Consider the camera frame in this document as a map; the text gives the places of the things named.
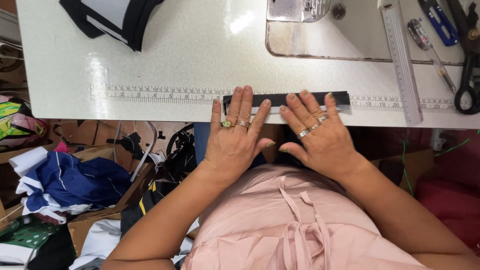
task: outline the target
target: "hand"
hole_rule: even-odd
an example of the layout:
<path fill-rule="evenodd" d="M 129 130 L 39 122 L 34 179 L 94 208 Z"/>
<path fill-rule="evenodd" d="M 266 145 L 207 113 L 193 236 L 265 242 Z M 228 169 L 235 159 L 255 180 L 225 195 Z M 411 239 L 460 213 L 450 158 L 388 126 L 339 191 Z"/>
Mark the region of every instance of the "hand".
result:
<path fill-rule="evenodd" d="M 252 112 L 253 91 L 251 86 L 237 87 L 233 92 L 226 120 L 236 124 L 238 120 L 249 123 Z M 222 127 L 220 125 L 221 104 L 214 100 L 210 137 L 208 138 L 205 159 L 199 166 L 207 167 L 214 173 L 213 178 L 220 187 L 235 182 L 252 164 L 263 148 L 275 144 L 263 138 L 257 142 L 258 134 L 267 117 L 272 102 L 264 100 L 248 129 L 242 125 Z"/>
<path fill-rule="evenodd" d="M 280 108 L 280 114 L 295 134 L 318 124 L 317 119 L 325 114 L 307 90 L 300 92 L 300 98 L 293 93 L 288 94 L 288 107 Z M 332 93 L 325 96 L 325 105 L 328 118 L 301 139 L 304 147 L 290 142 L 280 146 L 279 151 L 292 154 L 305 166 L 340 182 L 349 179 L 366 159 L 353 147 L 350 133 L 338 116 Z"/>

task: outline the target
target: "silver ring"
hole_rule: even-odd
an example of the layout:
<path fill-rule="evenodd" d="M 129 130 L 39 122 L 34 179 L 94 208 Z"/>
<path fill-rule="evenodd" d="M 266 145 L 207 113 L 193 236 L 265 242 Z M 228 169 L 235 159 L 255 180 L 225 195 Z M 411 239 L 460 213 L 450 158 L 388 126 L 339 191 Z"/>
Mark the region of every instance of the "silver ring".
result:
<path fill-rule="evenodd" d="M 250 124 L 247 123 L 247 122 L 238 120 L 235 125 L 241 125 L 241 126 L 244 126 L 244 127 L 248 128 L 248 126 L 249 126 Z"/>
<path fill-rule="evenodd" d="M 310 133 L 310 131 L 308 131 L 308 129 L 306 129 L 306 130 L 298 133 L 297 138 L 298 138 L 298 139 L 302 139 L 302 138 L 305 137 L 308 133 Z"/>
<path fill-rule="evenodd" d="M 319 127 L 320 124 L 316 124 L 313 127 L 309 128 L 308 131 L 313 131 L 315 128 Z"/>
<path fill-rule="evenodd" d="M 318 123 L 322 123 L 323 121 L 327 120 L 327 118 L 328 118 L 328 114 L 324 114 L 320 116 L 319 118 L 317 118 Z"/>

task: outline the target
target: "woman's right hand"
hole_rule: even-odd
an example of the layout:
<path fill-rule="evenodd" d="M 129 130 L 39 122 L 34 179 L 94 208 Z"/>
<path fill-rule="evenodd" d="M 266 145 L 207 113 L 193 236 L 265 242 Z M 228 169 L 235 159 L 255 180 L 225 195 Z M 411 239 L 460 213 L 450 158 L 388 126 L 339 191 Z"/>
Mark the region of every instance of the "woman's right hand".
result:
<path fill-rule="evenodd" d="M 280 108 L 280 114 L 295 134 L 318 124 L 317 119 L 325 114 L 310 92 L 302 90 L 299 96 L 301 100 L 293 93 L 288 94 L 288 107 Z M 328 118 L 301 139 L 304 147 L 290 142 L 280 146 L 279 151 L 290 153 L 312 170 L 342 182 L 350 179 L 367 160 L 353 147 L 332 93 L 325 96 L 325 105 Z"/>

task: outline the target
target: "ring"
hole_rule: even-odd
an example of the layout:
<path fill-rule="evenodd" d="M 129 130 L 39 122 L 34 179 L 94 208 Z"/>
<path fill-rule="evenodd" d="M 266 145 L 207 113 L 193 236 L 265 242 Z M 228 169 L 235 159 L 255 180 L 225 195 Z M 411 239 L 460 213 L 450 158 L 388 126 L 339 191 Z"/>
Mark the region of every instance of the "ring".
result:
<path fill-rule="evenodd" d="M 244 127 L 248 128 L 248 126 L 250 124 L 248 122 L 238 120 L 236 125 L 241 125 L 241 126 L 244 126 Z"/>
<path fill-rule="evenodd" d="M 323 121 L 327 120 L 327 118 L 328 118 L 328 114 L 324 114 L 320 116 L 319 118 L 317 118 L 318 123 L 322 123 Z"/>
<path fill-rule="evenodd" d="M 310 133 L 310 131 L 308 131 L 308 129 L 300 132 L 298 135 L 297 135 L 297 138 L 298 139 L 302 139 L 303 137 L 305 137 L 308 133 Z"/>
<path fill-rule="evenodd" d="M 309 128 L 308 131 L 313 131 L 315 128 L 319 127 L 320 124 L 316 124 L 313 127 Z"/>
<path fill-rule="evenodd" d="M 232 124 L 232 122 L 228 121 L 228 120 L 225 120 L 222 122 L 222 126 L 224 127 L 231 127 L 231 126 L 235 126 L 234 124 Z"/>

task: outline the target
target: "screwdriver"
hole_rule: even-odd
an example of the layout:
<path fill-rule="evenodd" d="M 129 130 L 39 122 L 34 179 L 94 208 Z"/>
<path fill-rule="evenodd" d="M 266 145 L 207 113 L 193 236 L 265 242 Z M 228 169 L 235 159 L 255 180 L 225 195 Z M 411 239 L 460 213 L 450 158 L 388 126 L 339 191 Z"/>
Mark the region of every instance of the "screwdriver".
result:
<path fill-rule="evenodd" d="M 448 75 L 444 65 L 440 61 L 438 54 L 433 49 L 433 45 L 428 39 L 427 34 L 423 30 L 423 28 L 421 27 L 420 22 L 417 19 L 411 19 L 408 22 L 407 27 L 417 46 L 420 47 L 420 49 L 422 49 L 433 62 L 433 65 L 437 69 L 437 72 L 442 78 L 442 80 L 445 82 L 447 88 L 450 89 L 454 94 L 456 94 L 457 89 L 452 82 L 452 79 L 450 79 L 450 76 Z"/>

